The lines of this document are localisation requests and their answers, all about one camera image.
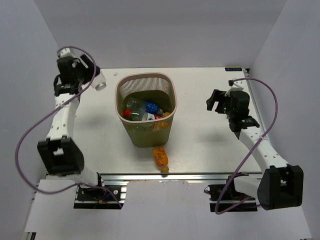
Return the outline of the clear plastic bottle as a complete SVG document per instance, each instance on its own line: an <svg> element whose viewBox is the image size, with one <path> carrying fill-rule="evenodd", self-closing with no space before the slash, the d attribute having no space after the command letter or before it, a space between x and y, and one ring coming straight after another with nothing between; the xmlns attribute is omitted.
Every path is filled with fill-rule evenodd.
<svg viewBox="0 0 320 240"><path fill-rule="evenodd" d="M106 88L107 83L106 83L106 78L103 75L103 73L100 71L100 73L94 78L91 86L96 90L96 91L102 91L104 88Z"/></svg>

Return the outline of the orange juice bottle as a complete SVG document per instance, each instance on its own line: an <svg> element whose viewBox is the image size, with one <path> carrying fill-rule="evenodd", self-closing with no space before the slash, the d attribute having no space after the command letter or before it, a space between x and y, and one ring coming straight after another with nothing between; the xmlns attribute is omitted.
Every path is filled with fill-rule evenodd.
<svg viewBox="0 0 320 240"><path fill-rule="evenodd" d="M168 117L170 114L171 114L170 112L164 112L162 116L155 115L155 118L156 119L163 119L163 118ZM168 126L169 126L168 122L162 121L162 122L155 123L153 125L152 130L153 131L160 131L160 130L166 129Z"/></svg>
<svg viewBox="0 0 320 240"><path fill-rule="evenodd" d="M167 173L169 171L169 159L166 154L165 148L163 146L156 147L152 150L152 155L155 161L155 164L160 169L162 173Z"/></svg>

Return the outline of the blue label bottle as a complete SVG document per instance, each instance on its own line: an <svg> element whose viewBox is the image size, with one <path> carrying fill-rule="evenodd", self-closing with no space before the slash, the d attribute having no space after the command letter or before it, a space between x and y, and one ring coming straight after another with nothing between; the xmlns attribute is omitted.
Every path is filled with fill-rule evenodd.
<svg viewBox="0 0 320 240"><path fill-rule="evenodd" d="M129 97L125 101L125 106L129 110L141 110L158 116L162 116L164 113L157 104L134 97Z"/></svg>

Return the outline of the clear bottle red cap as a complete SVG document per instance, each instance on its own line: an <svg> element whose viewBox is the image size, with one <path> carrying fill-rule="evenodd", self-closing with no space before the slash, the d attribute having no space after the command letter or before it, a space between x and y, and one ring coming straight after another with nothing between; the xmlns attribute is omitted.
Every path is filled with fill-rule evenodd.
<svg viewBox="0 0 320 240"><path fill-rule="evenodd" d="M129 109L126 109L124 111L123 117L133 122L153 121L153 120L162 118L162 116L148 113L143 110L129 110Z"/></svg>

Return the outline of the orange juice bottle front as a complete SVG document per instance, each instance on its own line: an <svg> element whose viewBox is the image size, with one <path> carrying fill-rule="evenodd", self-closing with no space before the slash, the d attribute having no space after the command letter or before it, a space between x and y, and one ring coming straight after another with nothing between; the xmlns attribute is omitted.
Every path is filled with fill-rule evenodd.
<svg viewBox="0 0 320 240"><path fill-rule="evenodd" d="M169 171L169 159L166 154L165 148L163 146L156 147L152 150L152 155L155 161L155 164L160 169L162 173L167 173Z"/></svg>

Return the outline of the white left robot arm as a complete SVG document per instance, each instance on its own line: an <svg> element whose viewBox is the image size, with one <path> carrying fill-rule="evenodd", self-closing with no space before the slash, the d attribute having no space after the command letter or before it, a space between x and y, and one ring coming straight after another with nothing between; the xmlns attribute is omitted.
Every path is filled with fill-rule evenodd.
<svg viewBox="0 0 320 240"><path fill-rule="evenodd" d="M80 57L61 54L57 66L59 75L53 82L56 113L45 140L38 142L37 150L50 175L82 184L88 188L90 196L99 200L105 196L106 187L101 176L85 166L84 155L73 140L73 131L82 86L101 91L107 86L106 79L85 54Z"/></svg>

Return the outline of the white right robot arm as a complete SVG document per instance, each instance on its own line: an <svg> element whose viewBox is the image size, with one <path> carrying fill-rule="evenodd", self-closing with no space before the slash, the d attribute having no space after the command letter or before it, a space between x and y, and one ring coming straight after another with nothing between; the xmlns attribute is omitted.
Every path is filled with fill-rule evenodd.
<svg viewBox="0 0 320 240"><path fill-rule="evenodd" d="M303 201L304 172L298 165L289 164L261 134L259 123L249 115L250 96L242 90L231 92L215 89L207 99L207 110L227 116L230 130L249 150L245 159L252 156L262 178L241 173L237 168L226 181L218 201L226 194L236 200L245 195L258 200L264 210L299 207Z"/></svg>

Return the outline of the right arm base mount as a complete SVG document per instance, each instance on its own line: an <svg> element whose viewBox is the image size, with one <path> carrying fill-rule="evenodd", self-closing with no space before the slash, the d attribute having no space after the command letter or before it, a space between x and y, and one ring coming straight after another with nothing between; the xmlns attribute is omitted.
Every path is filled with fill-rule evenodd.
<svg viewBox="0 0 320 240"><path fill-rule="evenodd" d="M209 207L211 213L215 213L218 198L230 176L230 173L203 174L203 180L206 182L206 187L203 189L203 192L209 196ZM235 190L234 183L231 183L226 192L223 194L218 204L217 211L222 212L228 208L231 208L238 202L245 200L248 197L249 196L245 193L237 192ZM257 212L259 207L260 204L258 201L254 197L250 197L250 199L246 200L242 204L239 204L229 210L228 213Z"/></svg>

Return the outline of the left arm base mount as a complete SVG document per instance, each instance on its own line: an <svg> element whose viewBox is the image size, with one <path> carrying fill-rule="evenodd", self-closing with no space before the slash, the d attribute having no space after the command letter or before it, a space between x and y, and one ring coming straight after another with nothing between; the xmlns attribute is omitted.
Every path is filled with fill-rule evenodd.
<svg viewBox="0 0 320 240"><path fill-rule="evenodd" d="M128 181L103 177L103 189L78 186L74 198L74 209L120 210L126 199Z"/></svg>

